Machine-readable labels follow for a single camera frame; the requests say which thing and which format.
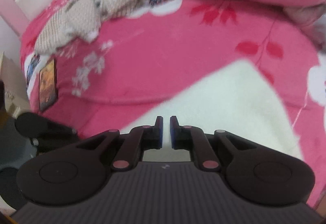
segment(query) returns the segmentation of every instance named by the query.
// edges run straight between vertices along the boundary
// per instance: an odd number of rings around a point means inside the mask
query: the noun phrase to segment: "ribbed gray surface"
[[[303,203],[269,208],[246,202],[227,189],[218,174],[202,172],[191,162],[140,162],[130,172],[114,174],[87,201],[64,208],[28,203],[13,218],[19,224],[317,224],[321,220]]]

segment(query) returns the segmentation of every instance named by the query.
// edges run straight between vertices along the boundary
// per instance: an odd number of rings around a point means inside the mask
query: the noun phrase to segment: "red leaf pattern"
[[[270,82],[270,84],[274,83],[274,77],[270,72],[268,72],[264,69],[260,69],[260,72],[262,73],[262,75],[265,76],[265,78]]]
[[[219,15],[218,9],[207,11],[204,14],[202,23],[205,23],[207,25],[212,25],[214,20],[218,17],[218,15]]]
[[[209,5],[209,4],[198,5],[198,6],[194,7],[193,9],[191,9],[190,15],[202,13],[202,12],[208,10],[211,6],[212,5]]]
[[[234,23],[237,23],[237,14],[231,6],[228,6],[223,10],[220,16],[220,21],[223,24],[226,24],[229,18],[231,18]]]
[[[258,52],[258,44],[254,43],[254,42],[250,42],[250,41],[244,41],[239,43],[235,50],[245,53],[247,55],[256,55]]]
[[[280,44],[275,42],[268,42],[266,46],[267,53],[272,57],[282,59],[283,58],[283,48]]]

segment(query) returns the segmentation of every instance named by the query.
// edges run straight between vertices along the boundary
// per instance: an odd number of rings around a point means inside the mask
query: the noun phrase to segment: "phone case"
[[[40,111],[43,112],[48,109],[56,102],[57,99],[58,92],[56,89],[56,69],[55,59],[53,59],[40,71]]]

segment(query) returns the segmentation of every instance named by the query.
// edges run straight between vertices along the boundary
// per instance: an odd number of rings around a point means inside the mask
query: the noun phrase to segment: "white towel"
[[[246,60],[234,62],[201,79],[124,128],[151,125],[164,118],[163,149],[148,150],[146,161],[187,161],[189,152],[171,149],[170,116],[180,125],[200,127],[207,134],[226,130],[258,144],[303,159],[283,104],[273,88]]]

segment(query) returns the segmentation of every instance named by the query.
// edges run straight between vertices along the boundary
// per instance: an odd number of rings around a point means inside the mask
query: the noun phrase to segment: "knitted beige cloth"
[[[125,16],[149,0],[69,0],[47,22],[35,43],[38,54],[52,54],[79,36],[92,42],[101,27],[101,21]]]

